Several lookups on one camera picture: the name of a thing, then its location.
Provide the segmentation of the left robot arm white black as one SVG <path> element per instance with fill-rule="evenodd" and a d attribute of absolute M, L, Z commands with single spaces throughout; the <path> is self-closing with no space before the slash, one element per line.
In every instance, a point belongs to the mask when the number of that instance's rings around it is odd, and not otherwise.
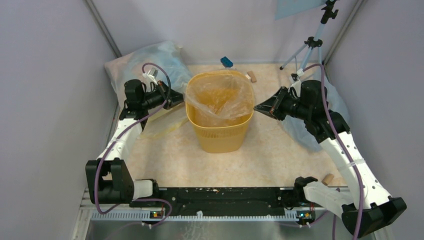
<path fill-rule="evenodd" d="M 141 80 L 124 84 L 126 99 L 116 130 L 105 150 L 96 160 L 85 165 L 90 200 L 95 205 L 129 204 L 135 199 L 149 207 L 160 202 L 160 193 L 151 179 L 134 180 L 125 160 L 148 118 L 159 110 L 169 110 L 184 101 L 183 94 L 169 88 L 163 81 L 152 83 L 151 90 Z"/>

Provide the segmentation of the clear plastic trash bag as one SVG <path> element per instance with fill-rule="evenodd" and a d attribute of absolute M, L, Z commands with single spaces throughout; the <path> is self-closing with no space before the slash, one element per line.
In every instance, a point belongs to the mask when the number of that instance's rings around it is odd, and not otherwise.
<path fill-rule="evenodd" d="M 253 113 L 255 93 L 244 74 L 221 69 L 195 75 L 186 86 L 185 102 L 212 118 L 230 120 Z"/>

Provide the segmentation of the yellow plastic trash bin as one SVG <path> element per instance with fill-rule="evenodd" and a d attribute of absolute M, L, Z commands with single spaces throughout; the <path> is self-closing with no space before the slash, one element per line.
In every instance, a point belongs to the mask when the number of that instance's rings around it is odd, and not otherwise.
<path fill-rule="evenodd" d="M 252 114 L 233 119 L 216 119 L 185 101 L 185 110 L 200 147 L 207 153 L 227 153 L 238 150 L 253 117 Z"/>

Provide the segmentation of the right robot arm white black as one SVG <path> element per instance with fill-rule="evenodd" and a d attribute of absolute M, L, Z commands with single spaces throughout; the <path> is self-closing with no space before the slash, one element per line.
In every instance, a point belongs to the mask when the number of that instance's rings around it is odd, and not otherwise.
<path fill-rule="evenodd" d="M 327 88 L 319 80 L 307 80 L 295 91 L 281 87 L 257 104 L 254 110 L 272 119 L 286 117 L 303 121 L 306 130 L 331 157 L 349 191 L 330 189 L 313 177 L 298 177 L 293 200 L 299 206 L 318 204 L 342 220 L 354 239 L 392 224 L 407 208 L 377 180 L 357 149 L 343 116 L 328 107 Z"/>

